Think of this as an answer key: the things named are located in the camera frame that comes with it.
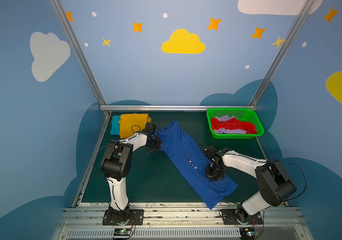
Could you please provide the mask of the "blue printed t-shirt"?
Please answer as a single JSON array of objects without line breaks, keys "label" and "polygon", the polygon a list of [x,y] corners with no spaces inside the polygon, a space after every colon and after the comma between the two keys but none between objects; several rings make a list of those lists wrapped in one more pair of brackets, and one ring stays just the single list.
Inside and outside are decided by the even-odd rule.
[{"label": "blue printed t-shirt", "polygon": [[206,167],[211,162],[193,138],[180,127],[179,122],[171,122],[165,128],[156,130],[154,135],[162,142],[160,150],[169,157],[209,209],[214,208],[238,187],[228,176],[216,182],[211,182],[206,177]]}]

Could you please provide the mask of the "green plastic laundry basket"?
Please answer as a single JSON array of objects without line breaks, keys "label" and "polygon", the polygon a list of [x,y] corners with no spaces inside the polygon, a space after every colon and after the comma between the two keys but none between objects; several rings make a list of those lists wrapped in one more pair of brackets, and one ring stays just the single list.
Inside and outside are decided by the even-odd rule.
[{"label": "green plastic laundry basket", "polygon": [[[239,121],[244,121],[248,123],[252,123],[257,130],[257,134],[217,134],[212,130],[211,119],[214,117],[223,117],[223,116],[235,116]],[[265,133],[265,129],[259,120],[255,111],[246,108],[213,108],[207,110],[207,119],[209,124],[209,129],[211,131],[212,137],[218,140],[227,140],[227,139],[238,139],[238,140],[248,140],[253,139],[255,137],[260,137]]]}]

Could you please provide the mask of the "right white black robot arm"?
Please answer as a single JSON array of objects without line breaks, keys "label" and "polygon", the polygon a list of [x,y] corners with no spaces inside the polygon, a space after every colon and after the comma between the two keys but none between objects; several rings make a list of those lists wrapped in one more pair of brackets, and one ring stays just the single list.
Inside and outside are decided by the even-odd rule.
[{"label": "right white black robot arm", "polygon": [[292,199],[297,186],[285,169],[285,163],[277,159],[260,160],[231,149],[217,151],[209,146],[204,154],[211,161],[206,168],[206,177],[211,182],[224,180],[225,170],[233,168],[255,178],[259,191],[237,206],[237,220],[247,223],[252,216],[269,207],[277,207]]}]

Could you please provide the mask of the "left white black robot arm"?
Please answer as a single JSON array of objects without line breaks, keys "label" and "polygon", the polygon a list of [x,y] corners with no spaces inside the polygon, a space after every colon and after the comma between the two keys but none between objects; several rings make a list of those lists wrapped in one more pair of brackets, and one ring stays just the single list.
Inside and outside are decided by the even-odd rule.
[{"label": "left white black robot arm", "polygon": [[103,150],[100,170],[108,181],[111,195],[107,210],[109,215],[124,219],[129,215],[126,177],[131,168],[133,152],[145,147],[151,153],[160,145],[161,140],[154,133],[139,131],[126,139],[111,140],[100,148]]}]

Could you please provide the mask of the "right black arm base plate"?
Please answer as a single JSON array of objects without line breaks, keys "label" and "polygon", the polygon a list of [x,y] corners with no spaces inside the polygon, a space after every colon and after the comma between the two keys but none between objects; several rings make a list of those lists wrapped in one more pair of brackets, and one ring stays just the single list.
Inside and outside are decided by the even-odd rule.
[{"label": "right black arm base plate", "polygon": [[238,209],[222,209],[219,211],[225,225],[262,225],[264,223],[263,216],[260,212],[249,215],[243,210]]}]

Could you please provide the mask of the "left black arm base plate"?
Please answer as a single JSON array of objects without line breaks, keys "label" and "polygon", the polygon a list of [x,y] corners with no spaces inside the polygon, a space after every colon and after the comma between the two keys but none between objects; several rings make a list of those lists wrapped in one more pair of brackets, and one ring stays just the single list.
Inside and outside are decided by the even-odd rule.
[{"label": "left black arm base plate", "polygon": [[102,220],[103,226],[128,226],[143,224],[144,210],[130,210],[127,212],[117,211],[116,214],[106,210]]}]

